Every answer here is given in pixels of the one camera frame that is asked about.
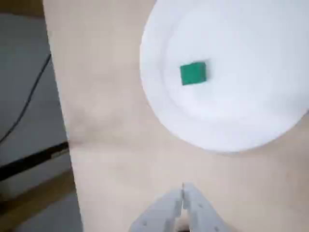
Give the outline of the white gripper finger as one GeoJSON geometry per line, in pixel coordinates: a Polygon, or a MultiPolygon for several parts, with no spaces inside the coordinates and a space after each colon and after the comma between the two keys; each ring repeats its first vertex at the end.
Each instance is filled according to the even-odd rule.
{"type": "Polygon", "coordinates": [[[183,191],[173,189],[153,202],[131,224],[130,232],[172,232],[183,207],[183,191]]]}
{"type": "Polygon", "coordinates": [[[183,209],[192,232],[228,232],[229,228],[202,192],[191,183],[183,184],[183,209]]]}

